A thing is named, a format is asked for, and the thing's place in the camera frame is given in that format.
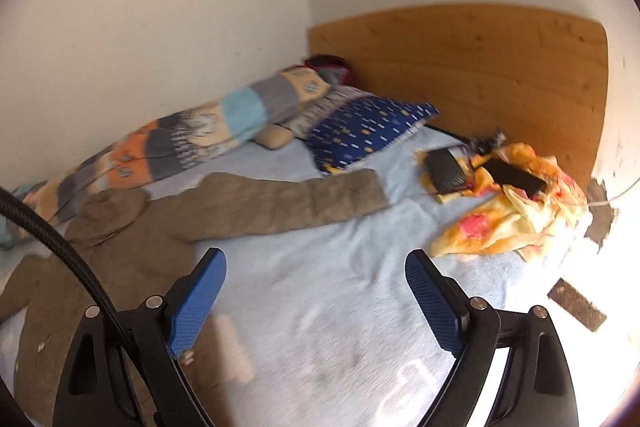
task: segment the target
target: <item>colorful blanket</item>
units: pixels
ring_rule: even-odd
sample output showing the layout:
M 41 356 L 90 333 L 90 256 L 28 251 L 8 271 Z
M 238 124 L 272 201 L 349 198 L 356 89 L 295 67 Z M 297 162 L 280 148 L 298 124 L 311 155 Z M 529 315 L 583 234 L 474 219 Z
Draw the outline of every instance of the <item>colorful blanket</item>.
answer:
M 217 102 L 151 121 L 48 181 L 14 195 L 52 225 L 76 215 L 87 194 L 140 187 L 235 149 L 267 123 L 292 118 L 330 89 L 310 68 L 294 68 L 238 89 Z M 28 234 L 0 216 L 0 248 Z
M 418 152 L 418 159 L 426 152 Z M 481 166 L 488 156 L 475 156 L 472 165 L 475 186 L 473 190 L 460 192 L 462 196 L 482 196 L 496 192 L 497 196 L 466 214 L 442 237 L 431 245 L 431 256 L 447 253 L 492 254 L 516 250 L 525 261 L 544 257 L 554 238 L 565 227 L 574 229 L 587 214 L 587 199 L 574 179 L 558 167 L 553 157 L 537 156 L 533 148 L 524 143 L 514 143 L 494 152 L 514 167 L 530 172 L 546 182 L 543 192 L 529 199 L 521 188 L 494 183 L 491 174 Z M 427 174 L 422 175 L 422 185 L 433 192 Z M 456 194 L 439 197 L 446 203 Z

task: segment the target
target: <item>yellow cloth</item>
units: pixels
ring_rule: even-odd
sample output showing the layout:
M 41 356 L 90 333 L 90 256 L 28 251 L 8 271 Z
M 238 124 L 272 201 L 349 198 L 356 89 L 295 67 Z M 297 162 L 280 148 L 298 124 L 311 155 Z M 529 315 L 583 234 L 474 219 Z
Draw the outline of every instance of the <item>yellow cloth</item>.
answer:
M 420 159 L 425 153 L 417 152 L 416 155 Z M 533 148 L 524 143 L 508 145 L 494 155 L 543 179 L 546 182 L 544 193 L 530 200 L 521 188 L 505 185 L 500 190 L 489 172 L 481 167 L 476 169 L 473 189 L 439 196 L 438 199 L 446 203 L 459 194 L 475 197 L 488 191 L 497 191 L 498 195 L 466 214 L 434 241 L 432 257 L 447 253 L 492 254 L 517 250 L 525 261 L 538 259 L 545 256 L 553 238 L 562 229 L 575 228 L 588 212 L 583 191 L 571 176 L 558 167 L 555 158 L 537 156 Z M 472 165 L 481 166 L 489 157 L 475 156 Z M 427 174 L 422 176 L 422 185 L 433 192 Z

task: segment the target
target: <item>hood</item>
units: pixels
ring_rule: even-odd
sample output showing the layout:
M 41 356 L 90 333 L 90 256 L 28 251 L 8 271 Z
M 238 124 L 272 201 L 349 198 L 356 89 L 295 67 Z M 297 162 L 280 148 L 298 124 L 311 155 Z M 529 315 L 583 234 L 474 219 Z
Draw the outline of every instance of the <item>hood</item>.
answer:
M 83 203 L 65 237 L 81 247 L 94 247 L 128 227 L 148 207 L 143 188 L 110 188 L 92 194 Z

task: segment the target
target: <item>bed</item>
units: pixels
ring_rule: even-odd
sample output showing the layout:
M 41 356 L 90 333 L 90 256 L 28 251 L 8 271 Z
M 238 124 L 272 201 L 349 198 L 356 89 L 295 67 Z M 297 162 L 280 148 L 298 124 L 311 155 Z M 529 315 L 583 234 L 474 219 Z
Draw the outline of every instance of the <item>bed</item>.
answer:
M 604 30 L 546 10 L 503 8 L 372 14 L 313 28 L 310 50 L 345 57 L 362 89 L 408 102 L 428 100 L 448 131 L 473 136 L 499 126 L 542 154 L 555 153 L 585 186 L 604 117 Z M 437 203 L 419 183 L 414 150 L 454 143 L 424 128 L 359 164 L 378 172 L 390 200 L 376 214 L 198 244 L 196 259 L 218 247 L 228 260 L 213 314 L 227 324 L 221 343 L 233 337 L 222 351 L 231 365 L 242 366 L 222 382 L 233 425 L 418 423 L 453 358 L 439 348 L 406 285 L 404 260 L 481 201 Z M 215 171 L 289 181 L 320 175 L 301 141 L 276 151 L 248 143 L 147 188 L 160 198 Z M 558 280 L 572 238 L 587 224 L 559 237 L 536 263 L 524 263 L 514 252 L 449 255 L 435 263 L 468 295 L 481 295 L 496 308 L 527 311 Z M 2 257 L 0 284 L 30 250 L 34 246 L 25 245 Z M 23 321 L 18 314 L 0 328 L 0 374 L 9 387 Z M 470 425 L 484 425 L 500 377 L 501 368 L 492 370 Z

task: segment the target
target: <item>brown shirt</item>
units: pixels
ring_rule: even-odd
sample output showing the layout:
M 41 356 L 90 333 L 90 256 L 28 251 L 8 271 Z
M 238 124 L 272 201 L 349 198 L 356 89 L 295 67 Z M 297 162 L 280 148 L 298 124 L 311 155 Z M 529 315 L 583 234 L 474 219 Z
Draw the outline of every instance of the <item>brown shirt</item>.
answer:
M 193 268 L 192 243 L 246 234 L 282 233 L 347 221 L 388 205 L 375 172 L 302 183 L 253 180 L 216 172 L 177 196 L 149 201 L 142 188 L 111 189 L 87 199 L 69 225 L 67 240 L 96 274 L 119 310 L 149 295 L 164 295 Z M 55 256 L 26 256 L 0 295 L 0 323 L 28 305 L 18 348 L 15 398 L 25 413 L 45 426 L 52 422 L 60 374 L 78 322 L 93 304 L 73 274 Z M 215 372 L 215 340 L 205 328 L 196 343 L 194 368 Z M 133 375 L 140 393 L 141 381 Z M 188 375 L 207 412 L 220 405 L 215 379 Z M 148 395 L 143 412 L 153 410 Z

